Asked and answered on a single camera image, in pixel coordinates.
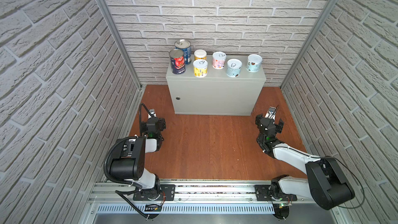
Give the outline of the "grey label pull-tab can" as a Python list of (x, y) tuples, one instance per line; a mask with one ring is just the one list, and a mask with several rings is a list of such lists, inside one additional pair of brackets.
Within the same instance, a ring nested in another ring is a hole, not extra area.
[(242, 62), (239, 59), (230, 59), (227, 61), (227, 76), (238, 77), (240, 75)]

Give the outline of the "dark tomato label can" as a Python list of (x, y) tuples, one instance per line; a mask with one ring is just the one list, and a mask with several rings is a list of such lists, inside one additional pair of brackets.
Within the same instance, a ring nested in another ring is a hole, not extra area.
[(184, 54), (180, 49), (173, 49), (169, 52), (171, 70), (173, 74), (180, 75), (186, 71)]

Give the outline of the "plain lid silver can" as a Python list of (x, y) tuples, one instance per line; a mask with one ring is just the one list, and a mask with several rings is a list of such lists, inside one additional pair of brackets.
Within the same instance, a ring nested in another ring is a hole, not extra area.
[(256, 54), (251, 54), (248, 56), (246, 70), (255, 73), (260, 70), (262, 57)]

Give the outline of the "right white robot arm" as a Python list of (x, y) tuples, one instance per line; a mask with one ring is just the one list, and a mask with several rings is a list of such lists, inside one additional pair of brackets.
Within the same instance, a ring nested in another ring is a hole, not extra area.
[(276, 123), (275, 113), (276, 109), (270, 108), (266, 115), (256, 116), (255, 124), (259, 130), (256, 141), (264, 154), (295, 167), (307, 178), (282, 175), (272, 179), (268, 189), (272, 200), (289, 201), (301, 196), (313, 199), (321, 208), (330, 210), (354, 199), (354, 189), (337, 159), (311, 155), (276, 137), (282, 132), (284, 122)]

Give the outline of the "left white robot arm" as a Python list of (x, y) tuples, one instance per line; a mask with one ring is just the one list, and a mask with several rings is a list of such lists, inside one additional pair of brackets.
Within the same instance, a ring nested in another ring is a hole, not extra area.
[(118, 139), (107, 152), (103, 170), (106, 178), (118, 184), (134, 186), (149, 200), (161, 195), (160, 179), (145, 169), (145, 155), (159, 151), (166, 128), (164, 118), (150, 117), (140, 127), (141, 136)]

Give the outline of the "white lid small can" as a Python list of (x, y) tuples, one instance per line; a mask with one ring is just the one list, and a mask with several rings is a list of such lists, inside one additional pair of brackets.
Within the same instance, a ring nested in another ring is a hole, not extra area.
[(195, 60), (207, 60), (207, 52), (202, 49), (198, 49), (194, 52)]

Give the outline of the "pink label pull-tab can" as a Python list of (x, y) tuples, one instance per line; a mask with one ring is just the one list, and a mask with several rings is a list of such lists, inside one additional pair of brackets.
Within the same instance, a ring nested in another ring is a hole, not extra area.
[(215, 69), (223, 69), (225, 66), (227, 55), (221, 51), (212, 54), (212, 67)]

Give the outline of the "blue label tin can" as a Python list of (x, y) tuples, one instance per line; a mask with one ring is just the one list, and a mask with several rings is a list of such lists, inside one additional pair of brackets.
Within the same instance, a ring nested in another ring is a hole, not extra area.
[(186, 39), (180, 39), (175, 41), (176, 49), (183, 51), (185, 65), (191, 63), (191, 43)]

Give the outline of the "yellow label pull-tab can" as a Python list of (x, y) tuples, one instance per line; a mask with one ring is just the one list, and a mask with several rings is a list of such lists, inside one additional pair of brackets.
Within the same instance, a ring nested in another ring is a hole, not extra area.
[(207, 76), (208, 62), (204, 59), (198, 59), (193, 62), (194, 76), (203, 78)]

